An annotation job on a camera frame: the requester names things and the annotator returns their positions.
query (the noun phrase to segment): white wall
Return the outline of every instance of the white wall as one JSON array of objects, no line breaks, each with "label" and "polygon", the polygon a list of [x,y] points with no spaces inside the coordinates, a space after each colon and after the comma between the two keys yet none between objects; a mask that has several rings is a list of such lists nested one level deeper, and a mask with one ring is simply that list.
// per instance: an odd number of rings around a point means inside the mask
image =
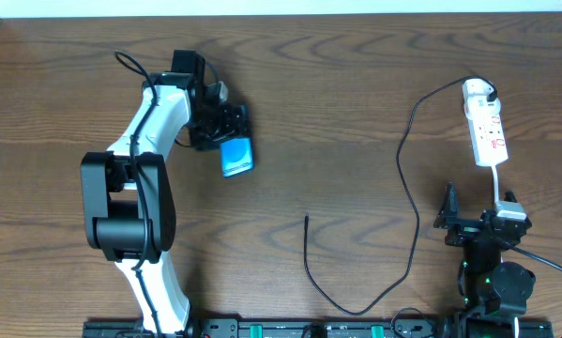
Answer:
[{"label": "white wall", "polygon": [[0,0],[0,18],[562,11],[562,0]]}]

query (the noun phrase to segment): blue object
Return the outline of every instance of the blue object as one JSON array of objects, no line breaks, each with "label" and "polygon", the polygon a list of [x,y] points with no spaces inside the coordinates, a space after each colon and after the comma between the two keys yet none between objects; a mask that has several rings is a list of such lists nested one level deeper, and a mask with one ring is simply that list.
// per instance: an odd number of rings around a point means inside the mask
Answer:
[{"label": "blue object", "polygon": [[225,177],[253,169],[250,138],[237,138],[220,144],[222,173]]}]

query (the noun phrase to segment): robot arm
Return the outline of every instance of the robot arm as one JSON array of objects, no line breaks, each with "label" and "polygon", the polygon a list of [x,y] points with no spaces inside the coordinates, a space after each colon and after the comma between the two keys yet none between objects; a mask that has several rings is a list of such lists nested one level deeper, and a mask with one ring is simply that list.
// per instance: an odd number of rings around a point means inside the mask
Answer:
[{"label": "robot arm", "polygon": [[[190,310],[168,253],[175,238],[176,214],[165,162],[176,136],[187,126],[191,147],[197,150],[224,149],[240,141],[241,146],[233,146],[233,151],[249,153],[251,160],[251,126],[245,106],[233,107],[226,102],[227,89],[222,82],[204,86],[204,70],[205,61],[196,52],[175,51],[171,71],[150,75],[159,103],[136,135],[134,159],[152,229],[141,269],[162,333],[185,330]],[[156,331],[141,281],[132,270],[143,252],[146,235],[141,202],[115,199],[116,192],[137,189],[129,163],[130,136],[152,99],[152,90],[144,84],[142,104],[129,127],[106,152],[86,153],[81,179],[89,245],[101,249],[127,276],[144,314],[144,328]],[[232,174],[252,166],[252,162],[242,165]]]}]

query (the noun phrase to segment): brown wood surface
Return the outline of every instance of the brown wood surface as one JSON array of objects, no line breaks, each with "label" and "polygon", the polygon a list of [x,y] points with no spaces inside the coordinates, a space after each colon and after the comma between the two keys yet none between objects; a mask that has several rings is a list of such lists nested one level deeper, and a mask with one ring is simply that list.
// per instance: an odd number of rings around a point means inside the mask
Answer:
[{"label": "brown wood surface", "polygon": [[[476,72],[497,84],[513,189],[533,227],[522,248],[562,264],[562,14],[7,20],[0,30],[0,337],[78,337],[88,318],[138,317],[124,276],[84,236],[79,164],[126,128],[140,79],[174,49],[216,66],[250,106],[256,169],[223,179],[217,152],[175,147],[167,163],[178,228],[172,249],[200,311],[244,317],[341,317],[302,267],[358,310],[404,272],[415,227],[395,165],[423,95]],[[458,248],[433,229],[453,181],[466,216],[491,206],[475,165],[462,91],[422,105],[402,153],[421,215],[410,277],[367,317],[462,306]],[[562,274],[521,257],[538,278],[528,315],[562,334]]]}]

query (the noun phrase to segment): power strip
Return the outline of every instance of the power strip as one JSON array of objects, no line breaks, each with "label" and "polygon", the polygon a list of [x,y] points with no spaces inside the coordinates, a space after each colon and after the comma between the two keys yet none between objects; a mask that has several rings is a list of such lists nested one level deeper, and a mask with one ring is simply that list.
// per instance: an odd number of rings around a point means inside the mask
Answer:
[{"label": "power strip", "polygon": [[494,89],[480,79],[471,79],[463,84],[464,113],[478,166],[495,166],[508,159],[506,137],[499,116],[499,99],[487,101]]}]

